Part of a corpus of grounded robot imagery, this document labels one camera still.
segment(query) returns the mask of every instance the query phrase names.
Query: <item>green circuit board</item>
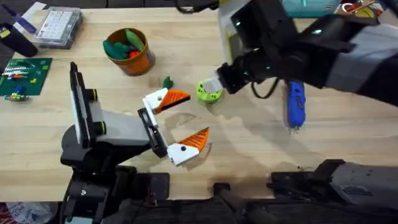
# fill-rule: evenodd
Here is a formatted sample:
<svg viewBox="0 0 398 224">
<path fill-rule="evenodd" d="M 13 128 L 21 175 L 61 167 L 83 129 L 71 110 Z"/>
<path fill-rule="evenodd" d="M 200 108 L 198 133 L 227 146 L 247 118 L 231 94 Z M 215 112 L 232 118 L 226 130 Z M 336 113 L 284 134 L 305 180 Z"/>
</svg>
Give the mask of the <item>green circuit board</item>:
<svg viewBox="0 0 398 224">
<path fill-rule="evenodd" d="M 0 96 L 11 95 L 18 85 L 25 87 L 20 93 L 22 95 L 40 95 L 51 62 L 52 58 L 11 59 L 0 77 Z M 9 80 L 8 74 L 12 72 L 20 73 L 26 78 Z"/>
</svg>

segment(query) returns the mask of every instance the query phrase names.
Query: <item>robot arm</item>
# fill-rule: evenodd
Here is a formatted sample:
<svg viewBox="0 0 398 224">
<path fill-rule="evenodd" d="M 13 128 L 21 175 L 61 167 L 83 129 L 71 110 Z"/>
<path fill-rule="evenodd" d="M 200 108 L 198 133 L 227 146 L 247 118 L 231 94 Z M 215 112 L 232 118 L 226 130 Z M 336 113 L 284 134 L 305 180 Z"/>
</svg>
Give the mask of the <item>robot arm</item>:
<svg viewBox="0 0 398 224">
<path fill-rule="evenodd" d="M 276 77 L 398 106 L 394 91 L 398 28 L 394 26 L 329 15 L 298 33 L 278 0 L 249 1 L 231 16 L 231 23 L 246 53 L 217 69 L 218 77 L 203 84 L 207 92 L 226 88 L 234 94 L 248 83 Z"/>
</svg>

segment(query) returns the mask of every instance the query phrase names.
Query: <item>blue pen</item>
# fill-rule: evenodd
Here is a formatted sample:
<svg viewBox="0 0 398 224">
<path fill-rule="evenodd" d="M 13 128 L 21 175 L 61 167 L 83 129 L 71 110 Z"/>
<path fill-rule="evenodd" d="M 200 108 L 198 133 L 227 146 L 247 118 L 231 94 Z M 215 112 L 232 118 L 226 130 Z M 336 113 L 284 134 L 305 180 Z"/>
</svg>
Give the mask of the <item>blue pen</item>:
<svg viewBox="0 0 398 224">
<path fill-rule="evenodd" d="M 305 93 L 302 82 L 287 82 L 287 121 L 289 126 L 298 131 L 305 121 Z"/>
<path fill-rule="evenodd" d="M 26 19 L 24 19 L 22 16 L 20 16 L 18 13 L 10 9 L 7 5 L 1 4 L 1 6 L 12 16 L 12 18 L 19 23 L 28 33 L 30 34 L 35 34 L 36 33 L 36 28 L 30 24 Z"/>
</svg>

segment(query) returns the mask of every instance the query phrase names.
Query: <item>orange gripper pad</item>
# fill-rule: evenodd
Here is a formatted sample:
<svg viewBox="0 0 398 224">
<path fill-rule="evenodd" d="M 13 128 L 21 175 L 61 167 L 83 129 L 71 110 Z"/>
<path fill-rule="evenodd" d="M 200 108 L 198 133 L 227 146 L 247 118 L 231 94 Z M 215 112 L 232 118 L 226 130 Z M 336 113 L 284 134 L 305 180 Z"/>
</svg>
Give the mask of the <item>orange gripper pad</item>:
<svg viewBox="0 0 398 224">
<path fill-rule="evenodd" d="M 169 90 L 160 105 L 155 109 L 155 112 L 159 114 L 163 110 L 167 110 L 190 99 L 191 96 L 188 93 L 181 90 Z"/>
<path fill-rule="evenodd" d="M 199 149 L 199 152 L 205 147 L 205 144 L 207 142 L 207 138 L 209 137 L 209 128 L 205 128 L 193 136 L 190 136 L 180 142 L 179 144 L 184 144 L 186 146 L 192 146 L 197 149 Z"/>
</svg>

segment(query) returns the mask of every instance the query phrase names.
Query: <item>wooden table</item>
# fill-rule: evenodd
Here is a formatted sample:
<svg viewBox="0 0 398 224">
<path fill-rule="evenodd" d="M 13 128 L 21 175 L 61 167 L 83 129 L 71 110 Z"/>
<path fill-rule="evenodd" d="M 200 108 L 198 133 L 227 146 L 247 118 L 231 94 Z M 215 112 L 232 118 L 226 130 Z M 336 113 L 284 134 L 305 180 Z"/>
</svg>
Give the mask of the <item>wooden table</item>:
<svg viewBox="0 0 398 224">
<path fill-rule="evenodd" d="M 73 124 L 69 62 L 86 86 L 96 88 L 103 109 L 137 115 L 142 98 L 171 76 L 192 99 L 158 115 L 168 141 L 210 127 L 209 146 L 181 167 L 147 151 L 125 162 L 141 172 L 169 172 L 170 198 L 206 198 L 214 182 L 232 183 L 243 196 L 270 197 L 273 171 L 313 169 L 324 159 L 398 166 L 398 109 L 335 90 L 308 86 L 307 121 L 296 135 L 283 122 L 283 86 L 258 100 L 245 88 L 212 106 L 198 102 L 195 85 L 224 61 L 217 13 L 182 15 L 175 9 L 87 9 L 71 50 L 43 50 L 54 58 L 42 94 L 26 103 L 0 100 L 0 202 L 61 200 L 71 168 L 61 165 L 61 138 Z M 33 21 L 39 24 L 45 12 Z M 313 20 L 297 20 L 302 30 Z M 156 65 L 129 77 L 106 57 L 102 40 L 116 29 L 143 31 Z M 265 93 L 270 83 L 259 89 Z"/>
</svg>

